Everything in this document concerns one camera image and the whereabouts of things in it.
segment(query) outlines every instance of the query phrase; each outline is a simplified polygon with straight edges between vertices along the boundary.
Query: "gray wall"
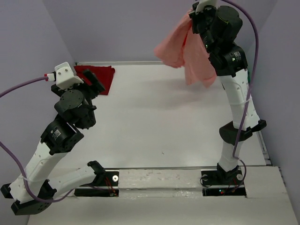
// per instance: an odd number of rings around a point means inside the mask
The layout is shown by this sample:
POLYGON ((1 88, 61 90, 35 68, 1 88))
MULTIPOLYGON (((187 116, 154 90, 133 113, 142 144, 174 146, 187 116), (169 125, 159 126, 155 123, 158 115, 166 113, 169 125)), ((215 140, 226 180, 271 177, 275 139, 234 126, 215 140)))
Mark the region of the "gray wall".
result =
MULTIPOLYGON (((2 0, 0 31, 0 92, 52 72, 61 62, 73 61, 41 0, 2 0)), ((0 139, 23 165, 54 118, 57 97, 50 85, 39 82, 0 99, 0 139)), ((0 149, 0 185, 12 182, 19 174, 14 161, 0 149)), ((12 203, 0 195, 0 224, 27 224, 28 217, 13 214, 12 203)))
MULTIPOLYGON (((274 165, 282 168, 300 221, 299 0, 279 0, 260 32, 255 106, 268 126, 263 136, 274 165)), ((253 62, 254 45, 248 52, 253 62)))
MULTIPOLYGON (((194 0, 43 0, 75 61, 157 60, 154 47, 173 29, 194 0)), ((261 28, 277 0, 233 0, 261 28)), ((237 43, 253 42, 249 22, 237 43)))

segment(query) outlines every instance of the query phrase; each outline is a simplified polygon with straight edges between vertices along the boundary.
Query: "purple cable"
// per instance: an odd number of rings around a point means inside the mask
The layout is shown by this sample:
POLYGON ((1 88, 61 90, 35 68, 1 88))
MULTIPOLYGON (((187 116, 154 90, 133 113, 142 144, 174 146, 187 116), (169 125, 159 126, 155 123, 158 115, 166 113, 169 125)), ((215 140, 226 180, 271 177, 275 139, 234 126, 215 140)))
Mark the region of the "purple cable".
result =
MULTIPOLYGON (((33 79, 33 80, 30 80, 30 81, 27 81, 27 82, 24 82, 24 83, 21 83, 19 85, 16 85, 2 93, 0 93, 0 98, 5 96, 6 94, 18 89, 18 88, 21 88, 21 87, 24 87, 28 84, 31 84, 31 83, 35 83, 35 82, 38 82, 38 81, 42 81, 42 80, 47 80, 48 77, 47 76, 43 76, 43 77, 40 77, 40 78, 36 78, 36 79, 33 79)), ((18 160, 18 158, 0 141, 0 147, 4 149, 4 151, 15 161, 15 163, 18 165, 20 171, 21 171, 21 174, 22 176, 26 179, 27 176, 26 176, 26 172, 25 172, 25 169, 23 168, 21 162, 18 160)), ((39 198, 37 196, 34 195, 34 193, 30 190, 29 188, 29 185, 28 185, 28 181, 27 180, 24 180, 24 186, 25 186, 25 189, 26 191, 28 192, 28 194, 36 201, 38 202, 41 202, 41 203, 57 203, 57 202, 60 202, 62 200, 64 200, 73 190, 70 190, 65 196, 63 196, 62 198, 60 199, 57 199, 57 200, 45 200, 45 199, 42 199, 42 198, 39 198)))
POLYGON ((238 4, 236 4, 236 3, 234 3, 230 0, 221 0, 221 1, 226 2, 228 4, 231 4, 231 5, 235 6, 236 8, 238 8, 250 21, 250 23, 253 27, 254 35, 255 35, 255 57, 254 57, 253 70, 252 70, 252 75, 251 75, 251 79, 250 79, 250 83, 249 83, 249 89, 248 89, 248 93, 247 93, 247 97, 246 97, 246 104, 245 104, 244 113, 243 113, 243 116, 242 116, 242 120, 240 122, 240 127, 239 127, 239 130, 238 130, 238 134, 237 134, 237 137, 236 137, 236 140, 235 140, 233 153, 232 153, 232 157, 239 160, 243 164, 243 166, 245 167, 245 172, 244 172, 243 179, 241 180, 240 184, 232 190, 232 191, 235 191, 236 189, 238 189, 243 184, 243 182, 246 178, 246 174, 247 174, 246 164, 243 162, 243 160, 241 160, 240 158, 235 156, 235 152, 236 152, 236 149, 237 149, 238 144, 239 144, 240 134, 242 132, 242 128, 243 128, 245 118, 246 118, 246 115, 247 115, 247 110, 248 110, 248 106, 249 106, 249 99, 250 99, 251 91, 252 91, 252 87, 253 87, 253 80, 254 80, 254 77, 255 77, 255 71, 256 71, 257 59, 258 59, 259 37, 258 37, 258 31, 257 31, 254 20, 252 19, 250 14, 244 8, 242 8, 241 6, 239 6, 238 4))

